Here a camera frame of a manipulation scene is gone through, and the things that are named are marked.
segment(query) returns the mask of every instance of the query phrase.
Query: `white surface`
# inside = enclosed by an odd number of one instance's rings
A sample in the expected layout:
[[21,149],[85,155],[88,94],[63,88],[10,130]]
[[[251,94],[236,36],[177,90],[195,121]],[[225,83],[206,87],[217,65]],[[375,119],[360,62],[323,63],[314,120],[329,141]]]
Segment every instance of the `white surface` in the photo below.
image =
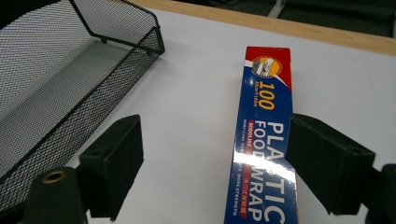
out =
[[[145,162],[116,223],[223,223],[246,46],[290,48],[294,112],[375,151],[377,169],[396,162],[395,57],[154,12],[165,54],[85,145],[141,115]],[[300,223],[364,223],[363,206],[358,217],[330,217],[298,184]]]

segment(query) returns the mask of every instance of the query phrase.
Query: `mesh basket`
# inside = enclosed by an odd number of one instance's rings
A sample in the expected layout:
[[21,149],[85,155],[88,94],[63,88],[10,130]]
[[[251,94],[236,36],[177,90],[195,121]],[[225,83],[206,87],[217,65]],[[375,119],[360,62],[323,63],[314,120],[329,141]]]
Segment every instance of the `mesh basket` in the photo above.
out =
[[0,30],[0,217],[23,207],[31,181],[65,165],[164,53],[155,15],[123,0],[9,2],[22,13]]

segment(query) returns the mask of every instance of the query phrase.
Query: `blue box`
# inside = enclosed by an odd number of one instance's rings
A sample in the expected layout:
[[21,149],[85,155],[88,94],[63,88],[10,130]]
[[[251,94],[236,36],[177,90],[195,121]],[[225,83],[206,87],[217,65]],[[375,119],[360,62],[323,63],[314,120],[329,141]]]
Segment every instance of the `blue box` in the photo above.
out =
[[290,50],[247,47],[225,224],[298,223],[291,114]]

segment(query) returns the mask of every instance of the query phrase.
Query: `plastic food wrap box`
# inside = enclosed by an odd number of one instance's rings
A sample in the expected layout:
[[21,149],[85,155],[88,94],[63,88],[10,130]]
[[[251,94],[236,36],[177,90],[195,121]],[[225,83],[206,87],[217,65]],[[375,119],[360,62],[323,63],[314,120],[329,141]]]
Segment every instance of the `plastic food wrap box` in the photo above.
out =
[[0,6],[0,220],[64,166],[164,53],[155,15],[124,0]]
[[225,224],[298,223],[291,114],[290,50],[247,47]]

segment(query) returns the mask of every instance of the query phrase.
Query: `wood trim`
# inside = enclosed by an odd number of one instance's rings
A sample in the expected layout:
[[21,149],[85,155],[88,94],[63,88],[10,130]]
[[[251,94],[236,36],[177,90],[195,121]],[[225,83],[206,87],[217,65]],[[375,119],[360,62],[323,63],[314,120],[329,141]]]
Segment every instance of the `wood trim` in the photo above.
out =
[[203,7],[170,0],[130,0],[141,6],[168,12],[221,21],[282,35],[291,35],[338,46],[363,49],[396,56],[396,39],[343,31],[322,26],[284,21],[225,9]]

